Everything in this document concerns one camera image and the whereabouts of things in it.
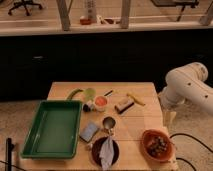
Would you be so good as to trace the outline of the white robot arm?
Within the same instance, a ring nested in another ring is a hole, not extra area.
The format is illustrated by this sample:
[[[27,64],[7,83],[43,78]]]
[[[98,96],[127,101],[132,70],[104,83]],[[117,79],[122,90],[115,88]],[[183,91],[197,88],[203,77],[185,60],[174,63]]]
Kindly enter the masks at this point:
[[[158,94],[166,127],[172,124],[176,116],[174,108],[186,100],[213,115],[213,88],[205,84],[207,78],[207,67],[200,62],[174,68],[166,74],[166,86]]]

